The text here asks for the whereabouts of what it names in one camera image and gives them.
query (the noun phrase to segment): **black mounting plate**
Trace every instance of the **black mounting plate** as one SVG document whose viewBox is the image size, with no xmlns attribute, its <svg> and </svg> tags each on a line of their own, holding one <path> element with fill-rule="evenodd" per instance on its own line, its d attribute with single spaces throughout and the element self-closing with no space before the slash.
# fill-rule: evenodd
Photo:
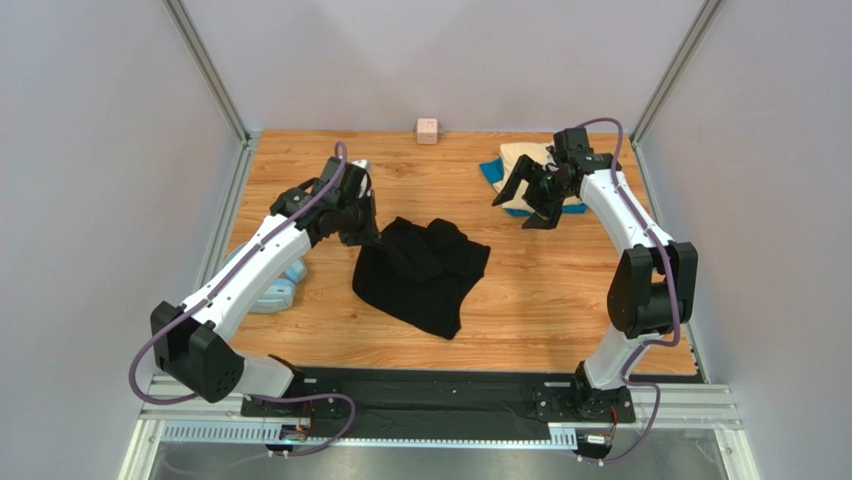
<svg viewBox="0 0 852 480">
<path fill-rule="evenodd" d="M 542 422 L 583 422 L 583 423 L 612 423 L 612 414 L 607 409 L 597 418 L 582 418 L 575 415 L 571 409 L 571 399 L 575 398 L 572 386 L 565 387 L 536 387 L 535 409 L 538 419 Z M 618 423 L 635 423 L 636 412 L 633 410 L 633 397 L 630 390 L 623 389 L 615 403 Z"/>
<path fill-rule="evenodd" d="M 319 395 L 323 393 L 338 393 L 340 386 L 334 381 L 323 381 L 322 383 L 298 383 L 291 385 L 287 390 L 289 397 L 304 397 L 308 395 Z M 240 414 L 244 417 L 298 417 L 302 414 L 302 403 L 281 404 L 269 403 L 263 400 L 243 398 Z M 339 418 L 346 412 L 341 411 L 340 401 L 321 400 L 313 402 L 311 406 L 313 418 Z"/>
</svg>

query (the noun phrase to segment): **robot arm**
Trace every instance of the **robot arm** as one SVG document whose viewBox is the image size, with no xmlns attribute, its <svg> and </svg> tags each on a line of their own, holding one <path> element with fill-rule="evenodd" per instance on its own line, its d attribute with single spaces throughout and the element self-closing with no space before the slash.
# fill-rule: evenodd
<svg viewBox="0 0 852 480">
<path fill-rule="evenodd" d="M 698 254 L 691 243 L 677 243 L 640 206 L 620 166 L 612 169 L 611 154 L 596 154 L 586 129 L 569 128 L 553 136 L 548 147 L 552 162 L 539 165 L 522 155 L 494 200 L 499 205 L 515 197 L 521 180 L 528 186 L 523 199 L 535 214 L 523 228 L 552 229 L 562 203 L 579 197 L 601 220 L 621 260 L 607 294 L 611 326 L 597 351 L 576 371 L 577 395 L 572 410 L 586 419 L 605 415 L 622 398 L 624 378 L 644 355 L 649 341 L 673 331 L 672 306 L 656 236 L 671 260 L 681 323 L 692 314 Z"/>
<path fill-rule="evenodd" d="M 339 168 L 343 172 L 335 176 Z M 289 363 L 237 352 L 228 342 L 262 292 L 323 238 L 338 233 L 347 246 L 378 242 L 369 171 L 366 160 L 329 158 L 318 179 L 278 197 L 249 244 L 205 286 L 181 306 L 162 302 L 151 314 L 155 335 L 187 306 L 205 306 L 154 344 L 157 366 L 211 403 L 232 392 L 284 395 L 294 379 Z"/>
</svg>

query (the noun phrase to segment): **white wall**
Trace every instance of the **white wall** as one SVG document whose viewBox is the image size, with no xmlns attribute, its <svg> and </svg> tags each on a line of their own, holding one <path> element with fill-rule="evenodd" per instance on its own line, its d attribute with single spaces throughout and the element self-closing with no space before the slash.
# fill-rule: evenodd
<svg viewBox="0 0 852 480">
<path fill-rule="evenodd" d="M 551 131 L 632 128 L 702 2 L 186 3 L 250 129 Z"/>
<path fill-rule="evenodd" d="M 237 143 L 156 0 L 0 2 L 0 65 L 2 476 L 115 478 Z"/>
<path fill-rule="evenodd" d="M 765 479 L 848 478 L 852 3 L 726 2 L 643 147 Z"/>
</svg>

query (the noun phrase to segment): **beige cloth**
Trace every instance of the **beige cloth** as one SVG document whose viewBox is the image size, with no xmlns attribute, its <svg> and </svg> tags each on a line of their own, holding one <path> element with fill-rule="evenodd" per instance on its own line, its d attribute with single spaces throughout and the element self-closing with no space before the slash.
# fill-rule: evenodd
<svg viewBox="0 0 852 480">
<path fill-rule="evenodd" d="M 504 143 L 500 145 L 500 158 L 503 160 L 503 180 L 494 183 L 494 189 L 498 192 L 503 189 L 503 184 L 506 179 L 509 178 L 509 175 L 512 173 L 512 169 L 515 168 L 515 164 L 518 162 L 518 158 L 520 158 L 521 155 L 526 154 L 536 163 L 541 165 L 550 162 L 552 160 L 550 158 L 550 153 L 545 148 L 548 145 L 550 144 L 531 142 Z M 526 191 L 527 181 L 521 180 L 521 185 L 518 187 L 518 193 L 515 194 L 515 198 L 504 203 L 503 208 L 525 210 L 532 213 L 533 209 L 530 208 L 529 205 L 527 205 L 527 203 L 521 198 Z M 566 198 L 563 205 L 577 205 L 579 203 L 582 203 L 579 198 L 571 197 Z"/>
</svg>

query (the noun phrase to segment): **gray floor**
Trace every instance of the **gray floor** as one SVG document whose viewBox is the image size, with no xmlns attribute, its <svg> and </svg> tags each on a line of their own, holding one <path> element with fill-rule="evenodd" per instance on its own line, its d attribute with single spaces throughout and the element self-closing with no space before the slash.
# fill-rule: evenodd
<svg viewBox="0 0 852 480">
<path fill-rule="evenodd" d="M 636 438 L 619 431 L 616 443 L 626 449 Z M 335 447 L 304 458 L 262 458 L 215 471 L 264 451 L 254 445 L 172 443 L 161 445 L 159 461 L 165 457 L 174 467 L 205 471 L 200 477 L 209 479 L 727 479 L 709 430 L 657 430 L 628 462 L 605 468 L 579 464 L 570 451 Z M 151 480 L 181 478 L 188 477 L 161 463 L 151 475 Z"/>
</svg>

